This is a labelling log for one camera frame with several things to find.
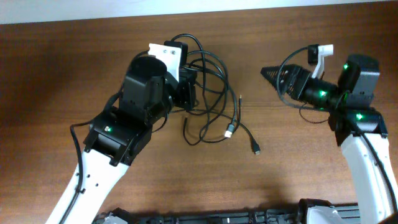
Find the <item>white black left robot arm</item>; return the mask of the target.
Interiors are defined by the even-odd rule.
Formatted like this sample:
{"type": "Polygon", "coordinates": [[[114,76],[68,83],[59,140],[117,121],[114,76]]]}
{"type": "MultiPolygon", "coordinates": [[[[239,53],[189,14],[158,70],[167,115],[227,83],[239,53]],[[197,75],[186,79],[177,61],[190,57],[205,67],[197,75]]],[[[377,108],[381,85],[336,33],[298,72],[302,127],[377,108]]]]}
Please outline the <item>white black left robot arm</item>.
{"type": "Polygon", "coordinates": [[[91,223],[114,186],[149,143],[153,125],[174,107],[190,109],[196,73],[186,72],[185,56],[144,52],[128,66],[122,87],[103,111],[85,124],[83,144],[70,132],[78,164],[47,223],[91,223]]]}

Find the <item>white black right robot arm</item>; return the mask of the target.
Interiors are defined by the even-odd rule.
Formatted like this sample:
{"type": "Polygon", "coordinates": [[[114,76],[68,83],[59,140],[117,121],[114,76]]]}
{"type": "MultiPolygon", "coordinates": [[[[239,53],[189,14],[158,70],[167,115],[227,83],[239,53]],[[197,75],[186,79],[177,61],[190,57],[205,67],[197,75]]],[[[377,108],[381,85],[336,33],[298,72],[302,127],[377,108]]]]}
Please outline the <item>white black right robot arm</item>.
{"type": "Polygon", "coordinates": [[[313,72],[283,61],[263,67],[261,75],[280,100],[300,110],[329,114],[354,182],[362,223],[397,223],[397,181],[389,157],[388,131],[380,112],[371,107],[380,76],[377,60],[350,55],[336,84],[322,78],[326,54],[308,55],[313,72]]]}

